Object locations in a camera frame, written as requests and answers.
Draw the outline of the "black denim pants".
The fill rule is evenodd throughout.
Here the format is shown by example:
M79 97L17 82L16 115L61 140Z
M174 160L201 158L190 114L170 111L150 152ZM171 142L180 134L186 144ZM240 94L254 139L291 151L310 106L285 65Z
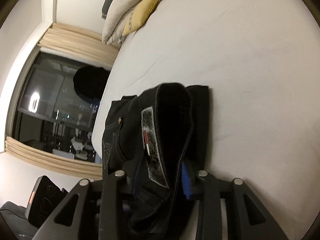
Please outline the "black denim pants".
M194 181L204 168L209 126L209 88L163 83L113 101L102 138L103 175L140 161L142 204L125 207L125 228L146 239L179 239L193 209ZM187 199L182 163L191 176Z

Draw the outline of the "dark window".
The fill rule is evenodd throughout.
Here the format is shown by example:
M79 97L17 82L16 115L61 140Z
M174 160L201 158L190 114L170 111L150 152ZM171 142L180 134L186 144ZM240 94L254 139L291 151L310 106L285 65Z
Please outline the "dark window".
M8 136L61 157L101 163L92 142L98 105L75 93L73 76L83 62L38 52L10 106Z

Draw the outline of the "yellow patterned cushion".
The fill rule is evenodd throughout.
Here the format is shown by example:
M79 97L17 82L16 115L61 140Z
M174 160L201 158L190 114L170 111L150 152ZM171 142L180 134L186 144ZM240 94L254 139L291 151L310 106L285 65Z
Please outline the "yellow patterned cushion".
M142 0L131 13L125 25L123 36L139 30L157 7L159 0Z

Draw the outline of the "white mattress bed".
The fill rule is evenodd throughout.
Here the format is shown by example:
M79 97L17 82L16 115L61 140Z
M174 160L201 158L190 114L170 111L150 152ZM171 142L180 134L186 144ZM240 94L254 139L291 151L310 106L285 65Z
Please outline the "white mattress bed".
M111 102L164 82L210 87L206 168L301 239L319 213L319 26L302 0L161 0L114 62L98 153Z

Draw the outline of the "black chair by window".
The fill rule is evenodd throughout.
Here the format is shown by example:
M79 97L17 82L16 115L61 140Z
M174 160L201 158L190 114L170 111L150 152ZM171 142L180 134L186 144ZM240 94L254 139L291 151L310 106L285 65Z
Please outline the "black chair by window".
M98 105L103 96L110 71L103 67L84 66L73 76L73 86L82 100Z

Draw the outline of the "beige curtain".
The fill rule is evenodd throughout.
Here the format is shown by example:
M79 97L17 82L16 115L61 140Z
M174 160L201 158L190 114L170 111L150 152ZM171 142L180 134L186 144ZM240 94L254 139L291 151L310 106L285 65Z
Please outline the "beige curtain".
M52 24L36 41L41 48L62 52L102 67L112 67L119 51L117 46L104 45L100 34L61 23ZM5 152L22 161L57 173L94 180L102 178L100 164L55 156L27 146L9 136L5 139Z

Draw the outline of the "folded beige duvet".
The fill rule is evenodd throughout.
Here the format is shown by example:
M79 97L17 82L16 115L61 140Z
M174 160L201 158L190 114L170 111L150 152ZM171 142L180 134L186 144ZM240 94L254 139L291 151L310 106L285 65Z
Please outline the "folded beige duvet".
M120 42L125 24L140 1L141 0L105 0L102 8L105 23L101 38L104 44Z

